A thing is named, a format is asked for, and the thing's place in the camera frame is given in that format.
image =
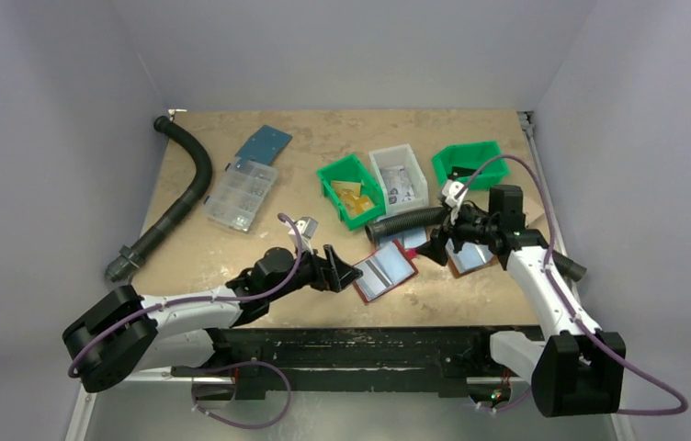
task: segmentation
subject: green bin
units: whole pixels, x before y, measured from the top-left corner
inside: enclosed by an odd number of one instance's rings
[[[500,146],[497,141],[474,142],[470,144],[449,145],[432,157],[432,166],[435,168],[437,183],[440,186],[446,183],[448,175],[455,166],[477,170],[490,158],[500,154]],[[508,165],[504,159],[489,164],[483,172],[472,181],[470,190],[486,190],[496,186],[508,175]],[[462,184],[470,179],[469,176],[457,178]]]
[[[361,161],[359,161],[359,158],[354,154],[349,154],[345,158],[319,169],[316,175],[318,175],[319,179],[322,181],[323,195],[332,201],[332,205],[337,209],[337,215],[340,221],[348,227],[348,230],[359,228],[386,212],[383,192],[380,191],[378,182],[376,182]],[[346,207],[340,203],[340,198],[337,197],[332,186],[329,184],[332,181],[360,183],[362,185],[362,195],[367,195],[368,198],[372,200],[372,203],[375,204],[375,207],[362,214],[356,215],[354,218],[349,218]]]

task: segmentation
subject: white bin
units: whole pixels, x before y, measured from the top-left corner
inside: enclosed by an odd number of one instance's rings
[[[369,153],[372,171],[378,180],[383,191],[383,201],[386,204],[386,214],[393,215],[403,213],[411,209],[420,209],[429,205],[429,194],[426,189],[426,178],[421,171],[421,167],[416,161],[411,144],[398,145],[387,149],[374,150]],[[390,167],[404,167],[413,189],[413,198],[408,199],[406,195],[389,194],[390,183],[384,181],[384,174],[381,169]]]

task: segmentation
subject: white wall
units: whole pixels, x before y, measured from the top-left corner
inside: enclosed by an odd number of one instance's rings
[[[584,305],[691,406],[691,2],[597,2],[536,117]],[[623,405],[675,403],[630,377]],[[691,407],[633,423],[691,439]]]
[[[113,0],[169,107],[534,108],[594,0]]]
[[[162,112],[108,0],[0,0],[0,440],[63,438],[62,331],[138,235]]]

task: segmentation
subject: wooden tabletop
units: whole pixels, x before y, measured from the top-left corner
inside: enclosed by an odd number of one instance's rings
[[[154,296],[196,292],[223,284],[253,266],[271,246],[293,250],[288,228],[276,218],[311,216],[319,222],[313,246],[331,244],[354,264],[372,249],[363,229],[350,232],[322,196],[316,170],[355,153],[369,170],[368,152],[410,143],[429,184],[430,201],[439,186],[431,158],[450,144],[497,140],[503,153],[532,164],[526,138],[513,110],[304,110],[259,112],[178,112],[175,123],[205,146],[215,170],[213,185],[245,140],[263,124],[293,138],[272,164],[278,180],[248,233],[230,230],[208,219],[200,204],[153,253],[133,279],[140,294]],[[540,202],[520,165],[508,162],[505,184],[520,185],[525,198]],[[164,155],[145,228],[183,193],[194,165],[174,142]],[[486,207],[487,193],[471,191]],[[533,227],[548,237],[545,219]],[[454,278],[447,267],[428,259],[414,260],[419,274],[381,298],[365,304],[353,287],[340,293],[301,289],[275,301],[270,313],[248,326],[431,326],[535,324],[535,313],[515,282],[499,266]]]

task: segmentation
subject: black tube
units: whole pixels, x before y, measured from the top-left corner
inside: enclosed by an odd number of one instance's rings
[[[448,210],[445,207],[415,209],[365,225],[365,233],[372,243],[377,243],[378,240],[398,232],[404,232],[405,230],[417,227],[437,225],[442,222],[447,215]]]
[[[567,277],[573,282],[577,282],[586,274],[586,267],[576,264],[570,257],[554,250],[554,265],[560,271],[562,277]]]
[[[145,232],[132,246],[121,247],[120,255],[110,262],[105,269],[105,278],[117,282],[127,278],[131,273],[145,264],[145,260],[169,235],[170,232],[194,208],[210,187],[213,179],[213,164],[210,157],[196,138],[175,124],[168,117],[159,117],[153,122],[153,128],[177,142],[191,155],[197,172],[183,195],[164,212],[161,218]]]

